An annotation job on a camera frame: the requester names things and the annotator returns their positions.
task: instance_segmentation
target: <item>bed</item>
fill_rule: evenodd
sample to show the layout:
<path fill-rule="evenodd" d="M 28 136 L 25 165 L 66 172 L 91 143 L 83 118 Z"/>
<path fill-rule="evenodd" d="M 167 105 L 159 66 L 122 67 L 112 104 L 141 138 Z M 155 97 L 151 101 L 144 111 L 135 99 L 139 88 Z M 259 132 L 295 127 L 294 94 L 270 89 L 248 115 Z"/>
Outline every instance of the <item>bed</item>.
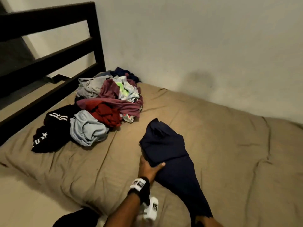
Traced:
<path fill-rule="evenodd" d="M 96 64 L 0 123 L 0 167 L 22 172 L 54 193 L 108 215 L 136 178 L 139 141 L 148 123 L 158 118 L 183 135 L 212 213 L 224 226 L 303 225 L 303 126 L 286 120 L 255 116 L 139 83 L 144 98 L 140 118 L 131 124 L 124 122 L 105 141 L 92 147 L 68 142 L 57 152 L 31 152 L 32 137 L 47 111 L 74 103 L 79 77 L 106 70 L 95 5 L 0 16 L 0 22 L 17 24 L 7 30 L 10 33 L 0 35 L 0 41 L 82 20 L 87 20 L 91 38 L 14 71 L 20 80 L 24 79 L 22 72 L 33 71 L 33 81 L 91 51 L 96 57 Z M 24 84 L 18 82 L 16 89 Z M 190 226 L 187 208 L 176 195 L 157 182 L 151 194 L 159 200 L 155 226 Z"/>

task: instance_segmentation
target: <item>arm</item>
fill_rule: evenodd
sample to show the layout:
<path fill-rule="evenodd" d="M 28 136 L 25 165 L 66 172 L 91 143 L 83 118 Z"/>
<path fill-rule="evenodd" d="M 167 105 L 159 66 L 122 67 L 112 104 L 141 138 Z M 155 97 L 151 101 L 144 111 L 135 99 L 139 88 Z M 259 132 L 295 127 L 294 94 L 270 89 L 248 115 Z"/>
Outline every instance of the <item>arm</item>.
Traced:
<path fill-rule="evenodd" d="M 141 156 L 138 178 L 143 176 L 147 177 L 150 185 L 152 185 L 157 172 L 164 166 L 165 163 L 161 163 L 158 166 L 152 168 L 148 161 L 146 161 L 144 157 Z M 121 203 L 121 205 L 116 209 L 116 211 L 108 217 L 104 227 L 130 227 L 138 215 L 140 204 L 141 201 L 137 194 L 129 194 Z"/>

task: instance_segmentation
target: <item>bed frame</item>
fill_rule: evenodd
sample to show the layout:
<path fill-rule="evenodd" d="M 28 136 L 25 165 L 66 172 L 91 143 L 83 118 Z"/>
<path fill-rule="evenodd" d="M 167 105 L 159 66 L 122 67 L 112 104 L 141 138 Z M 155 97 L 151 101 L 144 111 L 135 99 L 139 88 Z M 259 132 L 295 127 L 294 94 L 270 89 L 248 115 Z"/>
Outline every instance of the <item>bed frame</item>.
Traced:
<path fill-rule="evenodd" d="M 95 55 L 95 64 L 74 77 L 68 78 L 63 84 L 0 122 L 0 145 L 39 115 L 76 90 L 78 87 L 78 78 L 93 77 L 99 72 L 106 71 L 94 2 L 0 15 L 0 28 L 2 29 L 0 41 L 7 41 L 85 20 L 89 27 L 90 37 L 88 39 L 39 58 L 29 65 L 15 69 L 0 77 L 0 96 L 8 95 L 88 53 L 94 52 Z"/>

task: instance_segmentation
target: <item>forearm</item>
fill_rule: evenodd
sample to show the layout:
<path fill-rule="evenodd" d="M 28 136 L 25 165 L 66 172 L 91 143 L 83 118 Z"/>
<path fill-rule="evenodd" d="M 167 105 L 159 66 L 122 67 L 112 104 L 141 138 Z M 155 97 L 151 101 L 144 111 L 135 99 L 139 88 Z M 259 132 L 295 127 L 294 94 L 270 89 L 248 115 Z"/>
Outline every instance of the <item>forearm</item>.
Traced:
<path fill-rule="evenodd" d="M 105 227 L 130 227 L 140 209 L 140 198 L 131 193 L 124 199 L 118 209 L 112 213 L 104 225 Z"/>

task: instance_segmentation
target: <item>pile of clothes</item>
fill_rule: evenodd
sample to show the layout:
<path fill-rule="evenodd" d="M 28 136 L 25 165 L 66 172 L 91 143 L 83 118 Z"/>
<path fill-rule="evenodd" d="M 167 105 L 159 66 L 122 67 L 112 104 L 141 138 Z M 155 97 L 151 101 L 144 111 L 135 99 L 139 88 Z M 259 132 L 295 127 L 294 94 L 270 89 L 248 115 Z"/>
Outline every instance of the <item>pile of clothes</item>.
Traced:
<path fill-rule="evenodd" d="M 124 120 L 132 123 L 143 107 L 139 78 L 122 68 L 79 78 L 75 104 L 46 114 L 43 126 L 33 136 L 32 151 L 53 152 L 68 141 L 91 146 L 103 141 Z"/>

